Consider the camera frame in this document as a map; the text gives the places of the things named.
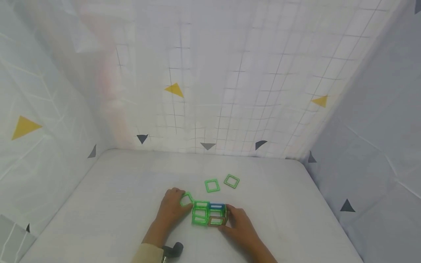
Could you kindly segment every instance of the white fabric wall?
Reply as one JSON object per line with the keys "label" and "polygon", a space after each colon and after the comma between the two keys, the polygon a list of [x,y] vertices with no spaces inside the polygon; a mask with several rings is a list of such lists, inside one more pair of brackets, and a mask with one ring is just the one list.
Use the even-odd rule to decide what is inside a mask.
{"label": "white fabric wall", "polygon": [[[83,96],[41,49],[37,28],[22,23],[24,11],[23,3],[0,0],[0,262],[6,263],[19,260],[73,192],[96,160],[95,145],[95,156],[109,147]],[[20,116],[42,127],[12,140],[24,129]]]}
{"label": "white fabric wall", "polygon": [[306,162],[365,263],[421,258],[421,13],[413,3]]}
{"label": "white fabric wall", "polygon": [[[47,43],[59,46],[54,54],[64,54],[66,75],[83,83],[117,148],[299,158],[400,3],[34,0],[27,7],[37,9]],[[183,97],[165,91],[175,83]],[[312,102],[323,97],[325,104]],[[259,141],[266,143],[256,150]]]}

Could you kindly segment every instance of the sleeve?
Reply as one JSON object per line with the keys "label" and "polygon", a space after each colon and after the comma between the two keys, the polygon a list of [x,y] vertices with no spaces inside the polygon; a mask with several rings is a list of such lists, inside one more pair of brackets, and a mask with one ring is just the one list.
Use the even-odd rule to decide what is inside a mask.
{"label": "sleeve", "polygon": [[141,244],[132,263],[161,263],[164,250],[151,244]]}

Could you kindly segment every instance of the grid pattern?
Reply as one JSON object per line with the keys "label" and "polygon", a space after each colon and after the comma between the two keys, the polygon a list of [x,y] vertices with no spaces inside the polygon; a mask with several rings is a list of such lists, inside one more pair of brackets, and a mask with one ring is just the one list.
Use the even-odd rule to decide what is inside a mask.
{"label": "grid pattern", "polygon": [[[167,70],[162,90],[178,83],[184,98],[163,91],[157,102],[156,123],[146,127],[136,118],[128,119],[136,141],[137,134],[149,134],[137,149],[212,153],[224,155],[299,158],[308,150],[320,126],[343,93],[344,87],[359,66],[373,40],[388,21],[396,1],[258,1],[237,8],[214,1],[219,14],[226,8],[232,20],[227,60],[221,61],[224,70],[215,70],[223,87],[212,87],[219,94],[212,101],[217,110],[213,115],[197,114],[201,86],[206,78],[198,72],[208,69],[202,57],[220,56],[220,50],[199,53],[203,36],[197,32],[201,21],[192,12],[200,12],[199,1],[166,1],[150,3],[156,14],[164,15],[165,8],[178,10],[169,19],[171,24],[155,25],[165,32]],[[121,27],[116,55],[119,70],[126,83],[136,82],[131,69],[143,63],[131,53],[139,48],[134,21]],[[216,24],[209,34],[221,36]],[[126,110],[148,112],[136,102],[132,87],[127,87],[123,101],[135,104]],[[326,108],[311,100],[328,96]],[[255,143],[268,141],[257,151]],[[215,143],[206,150],[200,143]]]}
{"label": "grid pattern", "polygon": [[[101,141],[84,97],[50,55],[24,2],[0,1],[0,225],[13,222],[0,262],[25,254],[93,165],[88,156]],[[19,116],[42,128],[11,140]]]}

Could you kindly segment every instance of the finger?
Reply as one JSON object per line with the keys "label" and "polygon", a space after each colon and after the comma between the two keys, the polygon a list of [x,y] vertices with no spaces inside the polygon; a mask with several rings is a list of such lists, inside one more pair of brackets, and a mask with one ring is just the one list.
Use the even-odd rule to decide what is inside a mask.
{"label": "finger", "polygon": [[186,191],[183,191],[183,190],[179,190],[178,192],[176,192],[176,196],[178,197],[178,199],[182,199],[183,198],[183,194],[185,193]]}
{"label": "finger", "polygon": [[190,210],[193,208],[193,203],[190,203],[188,205],[182,206],[181,210],[183,211],[183,214],[187,214],[190,212]]}
{"label": "finger", "polygon": [[228,212],[230,212],[232,214],[232,216],[235,217],[238,214],[238,209],[235,208],[234,206],[227,204],[226,208],[227,208]]}
{"label": "finger", "polygon": [[228,211],[236,209],[233,205],[230,205],[230,204],[226,204],[226,208],[228,209]]}
{"label": "finger", "polygon": [[228,226],[219,226],[218,229],[231,239],[235,239],[235,229]]}

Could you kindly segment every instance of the white tabletop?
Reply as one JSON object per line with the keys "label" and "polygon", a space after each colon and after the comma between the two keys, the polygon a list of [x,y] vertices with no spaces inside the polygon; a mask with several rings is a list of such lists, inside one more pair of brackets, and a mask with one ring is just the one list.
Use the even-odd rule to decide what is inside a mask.
{"label": "white tabletop", "polygon": [[[227,174],[240,178],[236,189]],[[205,180],[221,188],[207,193]],[[22,263],[129,262],[168,188],[245,209],[278,262],[362,263],[302,164],[295,160],[106,151],[22,259]],[[244,262],[216,228],[191,224],[167,245],[179,262]]]}

